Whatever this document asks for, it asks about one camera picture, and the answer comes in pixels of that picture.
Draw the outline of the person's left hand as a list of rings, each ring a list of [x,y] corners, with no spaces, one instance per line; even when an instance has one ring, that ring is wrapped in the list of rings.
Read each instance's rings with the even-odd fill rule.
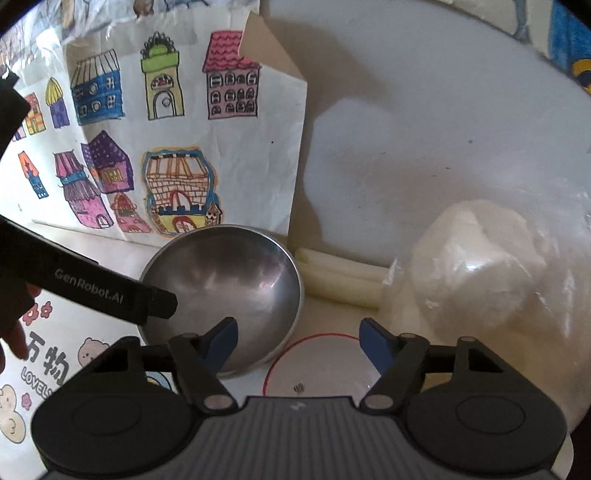
[[[41,292],[38,286],[1,272],[1,340],[21,360],[28,358],[28,349],[20,317],[33,306]]]

